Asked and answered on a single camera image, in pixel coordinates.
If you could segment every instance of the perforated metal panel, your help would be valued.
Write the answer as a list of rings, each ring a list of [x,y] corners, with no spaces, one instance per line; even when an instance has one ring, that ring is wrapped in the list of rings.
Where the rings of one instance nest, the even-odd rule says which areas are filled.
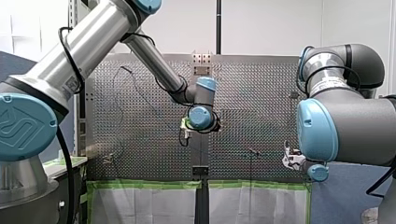
[[[175,58],[170,64],[189,78],[191,56]],[[90,82],[89,179],[191,179],[191,153],[178,143],[186,108],[171,102],[141,62],[128,54],[108,56]]]
[[[190,55],[165,59],[190,80]],[[209,136],[210,178],[298,180],[281,163],[284,140],[297,147],[299,100],[290,99],[297,57],[213,56],[212,63],[222,130]],[[136,85],[121,65],[134,72]],[[89,179],[191,179],[191,149],[178,143],[186,108],[170,102],[141,62],[133,55],[108,56],[87,84]]]
[[[284,141],[298,146],[299,99],[290,98],[297,91],[296,64],[296,57],[214,57],[213,76],[219,81],[215,109],[223,126],[209,139],[210,178],[299,177],[281,163]]]

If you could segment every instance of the robotic arm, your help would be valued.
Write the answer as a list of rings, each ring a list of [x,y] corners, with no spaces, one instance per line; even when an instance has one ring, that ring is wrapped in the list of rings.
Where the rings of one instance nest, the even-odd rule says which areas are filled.
[[[376,187],[391,176],[396,168],[396,100],[373,99],[384,74],[378,54],[363,45],[304,50],[298,75],[308,99],[298,105],[297,126],[300,150],[309,161],[390,166]],[[316,169],[318,177],[327,174],[323,167]],[[378,223],[394,223],[395,208],[393,181]]]
[[[38,154],[54,139],[58,124],[68,113],[67,101],[119,41],[135,53],[175,102],[191,107],[186,122],[189,130],[209,133],[219,128],[213,112],[216,81],[199,77],[189,86],[142,37],[139,27],[160,6],[161,0],[102,0],[63,45],[52,49],[27,74],[0,83],[2,223],[57,222],[58,184],[48,181]]]

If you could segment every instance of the robot logo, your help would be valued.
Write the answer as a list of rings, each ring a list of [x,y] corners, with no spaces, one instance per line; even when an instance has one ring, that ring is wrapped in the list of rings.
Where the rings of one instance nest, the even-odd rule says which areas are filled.
[[[0,108],[0,144],[24,150],[44,124],[15,106]]]

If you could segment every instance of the black pole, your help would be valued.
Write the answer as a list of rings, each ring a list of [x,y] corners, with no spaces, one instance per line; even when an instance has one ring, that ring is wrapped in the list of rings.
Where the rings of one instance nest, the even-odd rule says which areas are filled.
[[[218,0],[216,11],[216,54],[221,54],[221,0]]]

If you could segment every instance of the blue joint cap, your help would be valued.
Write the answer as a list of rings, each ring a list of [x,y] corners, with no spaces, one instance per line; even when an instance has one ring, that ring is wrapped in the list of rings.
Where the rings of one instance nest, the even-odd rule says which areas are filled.
[[[212,123],[212,115],[203,106],[196,106],[189,113],[190,125],[196,130],[204,130]]]
[[[155,14],[161,7],[162,0],[134,0],[140,10],[149,15]]]
[[[210,91],[216,91],[216,86],[218,84],[213,77],[198,77],[196,83]]]
[[[315,164],[308,168],[308,175],[317,182],[323,182],[329,177],[329,168],[322,164]]]
[[[298,104],[297,131],[300,150],[312,161],[334,161],[338,134],[326,107],[316,99]]]
[[[21,161],[38,155],[55,138],[52,109],[33,96],[0,94],[0,161]]]

